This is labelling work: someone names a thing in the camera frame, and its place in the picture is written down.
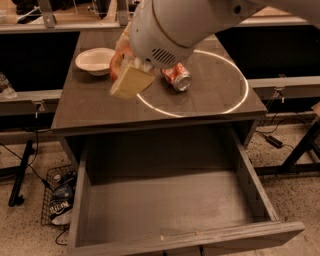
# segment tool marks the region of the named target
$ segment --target bowl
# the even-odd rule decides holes
[[[76,58],[76,66],[94,76],[109,73],[110,61],[115,51],[109,48],[94,48],[80,53]]]

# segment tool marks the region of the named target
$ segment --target soda can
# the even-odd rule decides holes
[[[186,91],[191,84],[190,72],[181,63],[173,68],[161,69],[161,74],[178,92]]]

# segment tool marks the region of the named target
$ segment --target drawer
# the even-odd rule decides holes
[[[284,244],[281,223],[232,124],[86,138],[69,255],[220,255]]]

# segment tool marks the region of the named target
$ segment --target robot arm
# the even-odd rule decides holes
[[[189,57],[204,38],[236,26],[267,5],[320,27],[320,1],[315,0],[144,0],[132,19],[130,46],[140,59],[169,68]]]

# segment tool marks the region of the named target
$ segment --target speckled floor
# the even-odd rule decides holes
[[[258,127],[260,131],[273,130],[275,126]],[[247,153],[254,166],[281,164],[305,134],[308,126],[302,124],[281,125],[273,135],[285,146],[275,149],[255,133]],[[22,135],[0,133],[0,142],[18,155],[24,151],[23,142],[34,140],[34,134]],[[70,164],[60,144],[50,134],[40,134],[38,156],[32,166],[41,177],[51,168]],[[313,155],[306,154],[299,162],[315,161]],[[15,166],[19,159],[0,146],[0,168]],[[262,184],[282,221],[301,220],[306,230],[282,247],[249,251],[235,255],[320,255],[320,176],[307,173],[288,176],[263,176]],[[8,200],[12,181],[0,183],[0,255],[2,256],[53,256],[66,253],[66,247],[55,243],[61,230],[41,225],[41,208],[44,187],[30,168],[21,188],[25,202],[21,206],[9,207]],[[59,241],[67,242],[65,233]]]

